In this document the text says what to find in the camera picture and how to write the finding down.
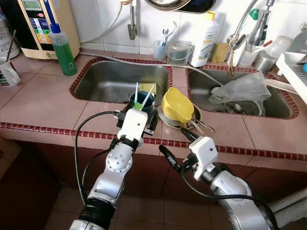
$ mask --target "sponge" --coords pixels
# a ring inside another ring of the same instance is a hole
[[[157,94],[157,84],[156,83],[139,83],[140,91],[149,92],[153,85],[154,87],[153,87],[152,93],[156,95]]]

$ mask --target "black cable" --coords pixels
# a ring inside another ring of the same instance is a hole
[[[264,211],[268,216],[269,221],[272,223],[273,227],[275,230],[279,230],[279,227],[277,225],[277,221],[275,218],[274,213],[272,212],[272,210],[270,209],[270,207],[264,203],[262,200],[259,200],[257,198],[254,198],[252,196],[249,195],[208,195],[205,193],[202,193],[201,191],[199,191],[197,188],[195,188],[186,178],[185,176],[185,167],[181,167],[181,176],[183,178],[183,180],[185,181],[185,183],[196,193],[198,193],[201,196],[204,196],[205,198],[208,199],[215,199],[215,200],[225,200],[225,199],[247,199],[247,200],[252,200],[254,202],[257,202],[259,204],[261,204],[264,207]]]
[[[77,183],[78,183],[78,188],[79,188],[79,192],[80,192],[80,195],[81,195],[81,199],[82,199],[82,202],[83,204],[85,205],[85,201],[86,201],[86,192],[84,191],[83,189],[83,186],[81,184],[81,179],[80,179],[80,169],[79,169],[79,157],[78,157],[78,134],[80,132],[80,129],[84,126],[84,124],[86,122],[88,122],[89,120],[97,117],[97,116],[100,116],[100,115],[105,115],[105,114],[113,114],[113,115],[116,115],[117,112],[111,112],[111,111],[106,111],[106,112],[100,112],[100,113],[97,113],[97,114],[94,114],[90,117],[88,117],[87,119],[85,119],[80,125],[79,127],[77,128],[76,130],[76,136],[75,136],[75,148],[74,148],[74,157],[75,157],[75,168],[76,168],[76,175],[77,175]]]
[[[82,187],[83,187],[83,190],[85,192],[85,195],[87,196],[87,193],[86,193],[86,184],[85,184],[85,179],[86,179],[86,176],[87,176],[87,170],[90,168],[91,164],[94,162],[94,160],[98,157],[100,157],[101,155],[107,153],[107,152],[110,152],[111,148],[107,149],[107,150],[104,150],[98,154],[96,154],[95,156],[93,156],[90,161],[87,163],[84,171],[83,171],[83,176],[82,176]]]

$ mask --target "plastic bag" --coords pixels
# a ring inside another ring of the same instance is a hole
[[[263,73],[257,72],[232,80],[213,91],[209,101],[213,104],[240,101],[263,102],[270,96]]]

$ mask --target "double sink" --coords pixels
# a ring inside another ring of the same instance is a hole
[[[246,72],[235,72],[229,78],[227,71],[206,69],[207,74],[214,77],[222,84],[247,75]],[[219,86],[213,80],[196,71],[188,75],[191,101],[199,108],[226,112],[223,104],[209,102],[210,92]],[[114,61],[100,61],[93,64],[75,90],[75,95],[83,100],[124,103],[135,92],[135,83],[156,83],[156,105],[161,104],[163,95],[168,90],[168,70],[162,66],[140,66]],[[289,118],[292,110],[280,91],[268,86],[271,97],[264,101],[266,116]]]

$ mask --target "yellow bowl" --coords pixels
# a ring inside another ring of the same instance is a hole
[[[192,102],[174,87],[170,87],[164,95],[161,108],[168,118],[183,124],[191,120],[194,112]]]

